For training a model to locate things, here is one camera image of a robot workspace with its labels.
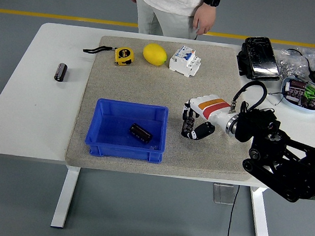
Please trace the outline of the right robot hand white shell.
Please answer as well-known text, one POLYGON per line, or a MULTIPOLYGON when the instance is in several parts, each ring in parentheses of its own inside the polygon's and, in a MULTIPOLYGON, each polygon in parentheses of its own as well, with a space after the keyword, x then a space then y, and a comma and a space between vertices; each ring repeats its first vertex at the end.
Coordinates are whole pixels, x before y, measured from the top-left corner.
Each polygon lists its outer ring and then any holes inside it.
POLYGON ((188 100, 183 107, 181 135, 200 140, 211 135, 219 126, 225 133, 234 136, 238 114, 230 110, 231 106, 216 94, 188 100))

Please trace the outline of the person's left hand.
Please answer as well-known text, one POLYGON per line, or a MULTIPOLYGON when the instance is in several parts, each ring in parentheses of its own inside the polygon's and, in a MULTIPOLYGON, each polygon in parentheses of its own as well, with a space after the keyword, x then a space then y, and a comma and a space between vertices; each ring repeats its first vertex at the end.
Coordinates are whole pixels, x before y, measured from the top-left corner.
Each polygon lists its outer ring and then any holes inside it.
POLYGON ((216 20, 216 7, 203 3, 194 15, 193 28, 197 35, 203 35, 210 31, 216 20))

